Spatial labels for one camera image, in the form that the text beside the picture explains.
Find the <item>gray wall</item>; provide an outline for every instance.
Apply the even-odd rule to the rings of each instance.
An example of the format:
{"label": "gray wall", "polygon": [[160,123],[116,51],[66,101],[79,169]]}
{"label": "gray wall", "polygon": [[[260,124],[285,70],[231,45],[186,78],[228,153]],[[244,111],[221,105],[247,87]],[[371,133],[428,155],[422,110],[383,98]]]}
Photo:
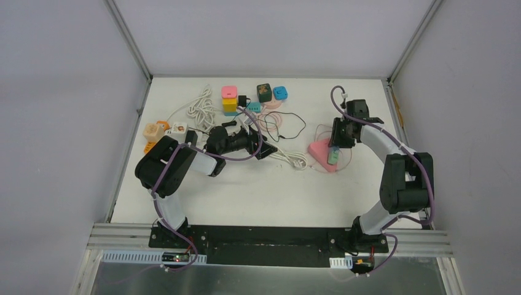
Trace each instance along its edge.
{"label": "gray wall", "polygon": [[387,77],[431,1],[116,2],[154,74]]}
{"label": "gray wall", "polygon": [[521,1],[447,0],[396,81],[468,294],[519,294]]}
{"label": "gray wall", "polygon": [[0,4],[0,294],[67,294],[146,82],[101,0]]}

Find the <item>black cable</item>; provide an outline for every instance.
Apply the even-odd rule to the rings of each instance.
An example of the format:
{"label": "black cable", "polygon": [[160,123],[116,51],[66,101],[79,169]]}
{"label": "black cable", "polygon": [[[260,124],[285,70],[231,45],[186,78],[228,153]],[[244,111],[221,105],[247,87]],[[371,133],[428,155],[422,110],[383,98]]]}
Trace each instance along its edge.
{"label": "black cable", "polygon": [[[249,99],[249,98],[246,97],[246,100],[248,101],[248,103],[246,103],[246,107],[245,107],[245,109],[247,109],[248,106],[249,106],[249,104],[251,103],[251,99]],[[233,117],[232,121],[234,121],[234,120],[237,118],[237,116],[239,116],[240,114],[242,114],[242,113],[241,113],[241,112],[237,112],[237,115],[235,115],[235,117]]]}
{"label": "black cable", "polygon": [[188,127],[188,129],[192,129],[192,130],[195,130],[195,131],[199,131],[199,132],[202,132],[202,133],[208,135],[208,132],[204,132],[203,130],[195,129],[195,128],[192,128],[192,127]]}
{"label": "black cable", "polygon": [[[295,136],[293,136],[293,137],[285,137],[285,136],[283,136],[283,135],[280,135],[277,124],[275,124],[275,123],[273,123],[273,122],[268,122],[268,121],[266,121],[266,117],[269,116],[270,114],[294,115],[294,116],[296,116],[297,118],[299,118],[299,119],[302,121],[302,123],[304,123],[304,126],[302,127],[302,129],[300,129],[300,131],[297,133],[297,135],[295,135]],[[293,140],[293,139],[299,137],[299,135],[302,133],[302,131],[303,131],[303,130],[306,128],[306,126],[307,126],[307,125],[306,125],[306,121],[304,121],[303,118],[301,118],[299,115],[295,114],[294,112],[279,112],[279,111],[271,111],[271,112],[266,113],[266,115],[265,115],[264,118],[263,118],[263,121],[264,121],[264,123],[266,124],[266,131],[267,131],[268,135],[269,135],[269,136],[272,138],[272,140],[273,140],[274,142],[276,142],[276,143],[279,142],[281,138],[284,139],[284,140]],[[277,139],[276,139],[276,140],[273,138],[272,134],[270,133],[270,131],[269,131],[269,129],[268,129],[268,123],[275,124],[276,135],[277,135]]]}
{"label": "black cable", "polygon": [[344,246],[342,246],[340,243],[337,243],[337,247],[339,247],[342,251],[346,252],[347,254],[351,255],[351,256],[358,256],[359,252],[357,251],[356,254],[354,254],[353,252],[347,250]]}

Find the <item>white tabletop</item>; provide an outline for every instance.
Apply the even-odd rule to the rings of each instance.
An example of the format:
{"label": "white tabletop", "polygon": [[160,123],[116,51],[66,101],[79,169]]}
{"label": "white tabletop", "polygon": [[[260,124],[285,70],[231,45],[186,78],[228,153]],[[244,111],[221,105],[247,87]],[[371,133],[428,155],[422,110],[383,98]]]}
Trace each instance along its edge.
{"label": "white tabletop", "polygon": [[[147,123],[165,120],[180,105],[197,97],[209,84],[213,88],[214,106],[222,109],[221,87],[236,85],[240,95],[257,101],[256,85],[269,83],[272,88],[285,86],[288,99],[277,109],[294,112],[302,117],[307,127],[293,140],[281,140],[277,145],[288,151],[306,151],[313,141],[318,124],[332,125],[340,114],[334,109],[329,92],[335,85],[346,89],[349,99],[365,99],[371,116],[381,118],[391,133],[394,132],[391,113],[380,80],[346,79],[263,79],[263,78],[154,78],[146,101],[138,134],[131,150],[121,190],[117,198],[112,222],[152,223],[157,215],[152,198],[134,176],[136,164],[144,155],[145,138],[141,135]],[[294,136],[302,123],[291,115],[283,115],[280,133]],[[217,123],[231,118],[216,116]],[[170,120],[187,122],[192,119],[185,110]],[[353,158],[346,169],[320,173],[312,169],[296,171],[289,164],[271,158],[244,162],[227,161],[226,167],[215,178],[189,171],[178,193],[191,224],[222,226],[296,226],[348,227],[354,218],[367,212],[378,200],[383,164],[365,145],[357,144]],[[245,157],[245,151],[227,154]],[[344,150],[341,160],[348,160]],[[419,228],[403,220],[393,228]]]}

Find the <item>cord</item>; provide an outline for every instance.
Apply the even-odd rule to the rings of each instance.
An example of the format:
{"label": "cord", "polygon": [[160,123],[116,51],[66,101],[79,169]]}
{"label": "cord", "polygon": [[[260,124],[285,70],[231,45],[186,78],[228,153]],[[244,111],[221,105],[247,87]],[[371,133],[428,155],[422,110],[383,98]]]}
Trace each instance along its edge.
{"label": "cord", "polygon": [[[248,101],[248,103],[246,103],[246,107],[245,107],[247,109],[249,104],[251,103],[251,99],[246,97],[246,100]],[[233,117],[233,119],[230,122],[233,122],[240,114],[241,114],[240,112],[237,112],[237,115],[235,115],[235,117]]]}
{"label": "cord", "polygon": [[374,273],[377,269],[382,268],[387,263],[387,261],[389,261],[389,259],[391,259],[391,257],[393,257],[393,255],[396,252],[396,248],[398,248],[398,238],[395,235],[393,235],[393,234],[386,234],[386,233],[384,233],[383,235],[386,236],[386,237],[390,237],[390,238],[394,239],[393,249],[391,250],[391,253],[389,254],[389,256],[387,256],[387,258],[382,263],[380,263],[378,266],[376,266],[369,273]]}
{"label": "cord", "polygon": [[186,108],[188,106],[188,110],[186,111],[186,115],[195,120],[195,126],[204,130],[205,132],[209,132],[212,127],[215,126],[215,108],[212,104],[210,96],[212,94],[212,88],[210,85],[206,85],[199,97],[190,100],[186,104],[182,105],[175,111],[173,111],[170,116],[168,116],[167,122],[170,122],[170,119],[174,114],[178,111]]}
{"label": "cord", "polygon": [[[282,117],[280,115],[278,115],[278,117],[280,119],[275,119],[275,123],[266,121],[266,117],[267,116],[271,116],[272,114],[294,115],[297,118],[299,118],[302,121],[302,123],[304,123],[304,126],[299,130],[299,132],[295,136],[293,136],[293,137],[285,137],[283,135],[280,135],[280,133],[279,133],[279,127],[280,127],[280,125],[282,125]],[[301,118],[299,115],[295,114],[294,112],[271,111],[271,112],[268,112],[268,113],[265,113],[265,114],[261,114],[261,116],[258,117],[258,120],[261,120],[261,122],[264,122],[264,124],[265,124],[265,126],[264,126],[265,128],[264,129],[265,129],[265,131],[268,133],[268,135],[271,137],[271,139],[274,142],[276,142],[276,143],[279,142],[281,138],[284,139],[284,140],[293,140],[294,138],[299,137],[299,135],[302,133],[302,131],[306,128],[306,121],[304,121],[303,118]],[[273,129],[272,128],[268,128],[268,123],[273,124],[275,126],[277,139],[274,139],[274,137],[272,136],[270,131],[273,131]]]}
{"label": "cord", "polygon": [[121,280],[117,280],[117,281],[105,281],[105,280],[101,280],[102,281],[102,285],[119,285],[121,283],[125,283],[126,281],[129,281],[135,277],[137,277],[138,275],[142,274],[143,272],[146,272],[148,270],[151,270],[151,269],[155,269],[155,268],[158,268],[160,267],[159,265],[157,264],[154,264],[154,265],[149,265],[147,267],[144,267],[143,269],[141,269],[140,271],[138,272],[135,272],[129,276],[127,276],[126,278],[123,278]]}
{"label": "cord", "polygon": [[[320,138],[320,136],[321,136],[322,134],[325,134],[325,133],[331,133],[331,131],[324,131],[324,132],[321,132],[319,135],[317,135],[317,133],[318,133],[318,127],[320,127],[320,126],[324,126],[324,127],[331,128],[331,129],[332,129],[331,126],[327,126],[327,125],[324,125],[324,124],[318,124],[318,125],[316,126],[316,128],[315,128],[315,141],[318,141],[318,139]],[[310,167],[311,169],[313,169],[314,171],[317,171],[317,172],[320,172],[320,173],[325,173],[325,174],[331,174],[331,173],[337,173],[337,172],[340,172],[340,171],[346,169],[347,166],[349,166],[349,164],[351,163],[351,159],[353,158],[353,149],[349,149],[349,152],[351,153],[350,156],[349,156],[349,161],[348,161],[348,162],[347,162],[347,163],[346,163],[342,168],[336,169],[335,172],[321,171],[321,170],[315,168],[314,165],[317,163],[317,161],[315,161],[313,164],[309,165],[309,167]]]}
{"label": "cord", "polygon": [[203,130],[195,129],[195,128],[192,128],[192,127],[188,127],[188,129],[192,129],[192,130],[195,130],[195,131],[202,132],[203,134],[209,135],[208,132],[204,132]]}
{"label": "cord", "polygon": [[[266,107],[263,107],[262,108],[262,111],[260,112],[259,115],[257,115],[257,118],[261,121],[261,122],[265,122],[265,125],[260,125],[261,129],[263,131],[266,131],[266,132],[271,132],[271,131],[275,131],[277,130],[278,128],[280,128],[282,126],[282,116],[280,114],[277,114],[277,113],[274,113],[274,114],[268,114],[267,112],[265,112],[266,110]],[[273,118],[273,120],[275,122],[267,122],[266,121],[266,117],[267,116],[270,116],[271,118]],[[267,123],[270,123],[272,124],[273,126],[272,127],[268,127],[268,124]]]}
{"label": "cord", "polygon": [[293,166],[296,170],[305,170],[308,167],[308,159],[303,152],[287,152],[274,143],[270,144],[277,148],[276,152],[269,155],[270,158],[284,161]]}

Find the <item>white cable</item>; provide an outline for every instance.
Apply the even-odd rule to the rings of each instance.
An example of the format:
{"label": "white cable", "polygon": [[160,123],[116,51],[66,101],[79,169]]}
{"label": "white cable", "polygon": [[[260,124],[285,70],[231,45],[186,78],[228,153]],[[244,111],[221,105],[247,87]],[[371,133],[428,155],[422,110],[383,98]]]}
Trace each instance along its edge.
{"label": "white cable", "polygon": [[170,118],[175,115],[178,111],[186,108],[188,106],[188,110],[186,111],[186,115],[195,120],[195,127],[204,132],[210,131],[212,127],[215,126],[215,108],[211,101],[212,88],[210,85],[206,85],[205,88],[201,91],[201,94],[198,98],[190,100],[186,104],[182,105],[175,111],[173,111],[170,116],[168,116],[167,122],[170,123]]}
{"label": "white cable", "polygon": [[296,170],[304,170],[308,167],[308,159],[303,152],[286,152],[274,143],[270,142],[270,144],[275,146],[277,151],[270,154],[269,157],[284,161],[293,166]]}

